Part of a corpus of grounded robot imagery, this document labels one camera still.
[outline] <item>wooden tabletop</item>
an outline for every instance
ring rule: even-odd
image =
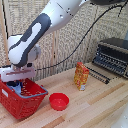
[[[110,128],[128,102],[128,82],[115,78],[108,85],[89,75],[85,91],[74,84],[75,69],[37,81],[49,94],[32,116],[16,120],[0,105],[0,128]],[[49,96],[61,92],[69,97],[63,111],[51,108]]]

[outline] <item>cardboard box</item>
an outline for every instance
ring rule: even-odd
[[[77,62],[74,82],[80,91],[85,90],[85,85],[88,79],[89,70],[82,62]]]

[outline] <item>black cable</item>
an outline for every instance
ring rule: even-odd
[[[57,66],[57,65],[59,65],[59,64],[61,64],[61,63],[63,63],[63,62],[66,61],[67,59],[69,59],[69,58],[74,54],[74,52],[78,49],[78,47],[81,45],[81,43],[83,42],[83,40],[85,39],[85,37],[87,36],[87,34],[90,32],[90,30],[93,28],[93,26],[97,23],[97,21],[98,21],[102,16],[104,16],[105,13],[107,13],[108,11],[110,11],[110,10],[112,10],[112,9],[114,9],[114,8],[118,8],[118,7],[123,8],[124,6],[126,6],[126,4],[127,4],[127,2],[126,2],[123,6],[122,6],[122,5],[114,5],[114,6],[110,7],[109,9],[107,9],[104,13],[102,13],[102,14],[93,22],[92,26],[88,29],[88,31],[86,32],[86,34],[84,35],[84,37],[82,38],[82,40],[80,41],[80,43],[78,44],[78,46],[75,48],[75,50],[74,50],[66,59],[64,59],[63,61],[61,61],[61,62],[59,62],[59,63],[57,63],[57,64],[55,64],[55,65],[53,65],[53,66],[46,67],[46,68],[42,68],[42,69],[37,69],[37,70],[43,70],[43,69],[55,67],[55,66]]]

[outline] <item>red plastic basket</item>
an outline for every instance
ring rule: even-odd
[[[29,79],[25,80],[21,94],[0,80],[0,102],[16,119],[32,115],[47,94],[45,88]]]

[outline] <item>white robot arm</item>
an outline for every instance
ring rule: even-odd
[[[127,0],[50,0],[40,15],[32,22],[23,35],[8,38],[8,57],[11,67],[0,68],[3,82],[31,78],[35,76],[33,64],[41,54],[36,43],[55,30],[64,27],[86,3],[100,6],[126,2]]]
[[[92,2],[103,6],[124,1],[126,0],[50,0],[24,35],[9,37],[8,57],[10,62],[19,68],[25,66],[29,62],[29,53],[38,40],[65,26],[85,3]]]

